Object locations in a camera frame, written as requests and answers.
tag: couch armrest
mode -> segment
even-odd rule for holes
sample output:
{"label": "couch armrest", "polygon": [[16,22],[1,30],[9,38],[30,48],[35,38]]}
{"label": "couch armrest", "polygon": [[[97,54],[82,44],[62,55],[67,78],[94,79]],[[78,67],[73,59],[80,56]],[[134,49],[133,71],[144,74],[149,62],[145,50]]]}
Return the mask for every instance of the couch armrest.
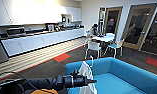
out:
{"label": "couch armrest", "polygon": [[[99,75],[99,74],[110,72],[111,59],[112,57],[94,59],[93,67],[92,67],[93,75]],[[85,62],[89,64],[90,66],[92,65],[91,60],[87,60]],[[79,70],[82,63],[83,61],[67,64],[65,66],[66,75],[72,73],[75,69]]]}

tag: person sitting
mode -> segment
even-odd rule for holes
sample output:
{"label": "person sitting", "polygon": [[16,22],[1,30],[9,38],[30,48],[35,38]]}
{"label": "person sitting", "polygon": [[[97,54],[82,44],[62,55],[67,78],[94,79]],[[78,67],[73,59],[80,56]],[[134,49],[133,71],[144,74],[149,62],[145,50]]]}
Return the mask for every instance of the person sitting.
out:
{"label": "person sitting", "polygon": [[89,30],[88,41],[92,41],[92,38],[98,35],[97,27],[98,25],[94,24],[92,28]]}

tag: upper cabinet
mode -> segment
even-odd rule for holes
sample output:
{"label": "upper cabinet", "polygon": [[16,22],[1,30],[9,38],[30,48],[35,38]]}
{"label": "upper cabinet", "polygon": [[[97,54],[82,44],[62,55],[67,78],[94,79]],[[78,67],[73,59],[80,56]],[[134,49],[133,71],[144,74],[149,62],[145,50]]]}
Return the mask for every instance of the upper cabinet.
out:
{"label": "upper cabinet", "polygon": [[73,22],[81,21],[81,8],[72,8]]}
{"label": "upper cabinet", "polygon": [[69,14],[72,16],[71,21],[81,21],[81,8],[61,7],[61,14]]}

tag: microwave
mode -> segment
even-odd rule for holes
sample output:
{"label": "microwave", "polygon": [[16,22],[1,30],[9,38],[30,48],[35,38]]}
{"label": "microwave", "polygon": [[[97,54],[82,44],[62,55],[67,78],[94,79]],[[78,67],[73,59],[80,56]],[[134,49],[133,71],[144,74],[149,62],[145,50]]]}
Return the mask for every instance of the microwave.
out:
{"label": "microwave", "polygon": [[24,27],[8,28],[8,29],[6,29],[6,33],[8,36],[18,36],[18,35],[26,34]]}

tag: lower cabinet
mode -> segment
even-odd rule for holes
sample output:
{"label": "lower cabinet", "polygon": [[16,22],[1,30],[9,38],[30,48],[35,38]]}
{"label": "lower cabinet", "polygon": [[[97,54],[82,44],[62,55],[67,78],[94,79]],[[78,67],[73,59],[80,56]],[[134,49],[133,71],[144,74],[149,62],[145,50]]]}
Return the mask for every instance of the lower cabinet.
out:
{"label": "lower cabinet", "polygon": [[58,33],[59,32],[52,33],[52,44],[56,44],[56,43],[60,42],[59,34]]}
{"label": "lower cabinet", "polygon": [[8,55],[13,56],[41,47],[75,39],[84,35],[84,29],[72,29],[27,37],[1,40]]}
{"label": "lower cabinet", "polygon": [[34,45],[31,39],[31,36],[17,38],[20,42],[23,52],[34,50]]}
{"label": "lower cabinet", "polygon": [[38,48],[41,48],[41,47],[44,46],[44,40],[43,40],[42,36],[34,35],[34,36],[31,36],[31,37],[32,37],[34,49],[38,49]]}
{"label": "lower cabinet", "polygon": [[19,53],[23,53],[20,42],[17,38],[1,40],[4,48],[6,49],[9,56],[13,56]]}
{"label": "lower cabinet", "polygon": [[44,46],[49,46],[52,45],[52,33],[47,33],[47,34],[41,34],[41,36],[44,39]]}

